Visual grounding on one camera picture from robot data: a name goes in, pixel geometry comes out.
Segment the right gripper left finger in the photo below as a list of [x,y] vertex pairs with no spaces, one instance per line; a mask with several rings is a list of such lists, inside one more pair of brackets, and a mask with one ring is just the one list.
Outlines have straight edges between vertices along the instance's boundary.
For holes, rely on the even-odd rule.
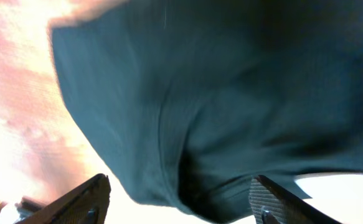
[[97,174],[17,224],[104,224],[110,192],[108,176]]

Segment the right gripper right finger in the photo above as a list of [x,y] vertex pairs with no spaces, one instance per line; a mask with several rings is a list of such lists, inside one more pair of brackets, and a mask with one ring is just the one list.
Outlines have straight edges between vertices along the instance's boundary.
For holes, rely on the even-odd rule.
[[264,175],[252,179],[248,200],[257,223],[341,224]]

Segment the black t-shirt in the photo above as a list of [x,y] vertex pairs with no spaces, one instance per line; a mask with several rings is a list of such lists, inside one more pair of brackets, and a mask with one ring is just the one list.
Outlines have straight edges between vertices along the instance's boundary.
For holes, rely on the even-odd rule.
[[251,179],[363,174],[363,1],[126,1],[52,29],[66,108],[136,202],[229,223]]

